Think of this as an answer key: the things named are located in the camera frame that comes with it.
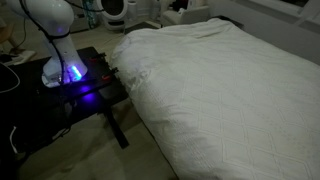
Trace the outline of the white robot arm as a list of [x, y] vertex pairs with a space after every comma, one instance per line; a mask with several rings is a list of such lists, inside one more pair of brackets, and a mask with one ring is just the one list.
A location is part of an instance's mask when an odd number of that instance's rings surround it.
[[51, 58], [43, 66], [41, 80], [49, 88], [79, 82], [88, 68], [81, 60], [70, 35], [74, 21], [71, 5], [65, 0], [6, 0], [10, 9], [43, 33]]

